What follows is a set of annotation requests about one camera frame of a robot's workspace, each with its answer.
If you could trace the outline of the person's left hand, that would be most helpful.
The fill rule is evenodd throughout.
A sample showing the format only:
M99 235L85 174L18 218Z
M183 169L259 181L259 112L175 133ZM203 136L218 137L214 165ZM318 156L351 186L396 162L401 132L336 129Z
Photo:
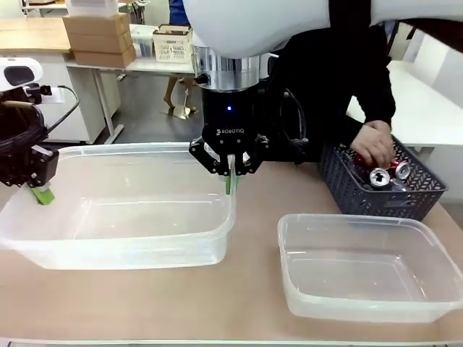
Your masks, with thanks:
M391 126L384 121L363 124L350 147L367 164L375 163L378 167L387 168L394 159Z

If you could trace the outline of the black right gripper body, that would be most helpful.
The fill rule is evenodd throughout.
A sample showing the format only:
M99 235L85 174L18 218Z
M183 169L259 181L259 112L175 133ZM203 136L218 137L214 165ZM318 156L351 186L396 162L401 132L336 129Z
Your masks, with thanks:
M218 155L251 156L258 135L255 120L256 86L240 91L202 90L202 138Z

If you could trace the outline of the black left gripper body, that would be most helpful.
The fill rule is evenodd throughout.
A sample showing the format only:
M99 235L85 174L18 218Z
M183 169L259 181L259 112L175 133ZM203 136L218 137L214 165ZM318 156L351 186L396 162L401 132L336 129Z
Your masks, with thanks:
M58 161L58 150L40 145L1 154L1 183L43 187L55 176Z

